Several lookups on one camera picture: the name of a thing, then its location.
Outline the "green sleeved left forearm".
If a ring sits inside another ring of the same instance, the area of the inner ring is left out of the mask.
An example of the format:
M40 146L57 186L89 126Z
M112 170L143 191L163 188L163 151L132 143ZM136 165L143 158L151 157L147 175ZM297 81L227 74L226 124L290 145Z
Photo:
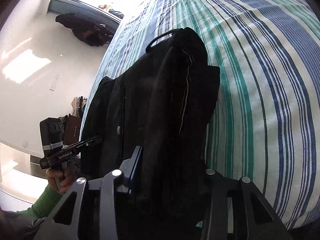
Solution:
M47 185L44 192L31 207L23 211L17 211L17 213L28 215L33 218L46 218L61 198L61 194Z

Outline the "left hand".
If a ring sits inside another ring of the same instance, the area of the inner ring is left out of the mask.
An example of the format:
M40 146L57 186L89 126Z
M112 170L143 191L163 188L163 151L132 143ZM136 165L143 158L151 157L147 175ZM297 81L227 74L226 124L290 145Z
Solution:
M49 168L46 170L49 186L57 193L63 195L76 181L74 165L69 164L63 171Z

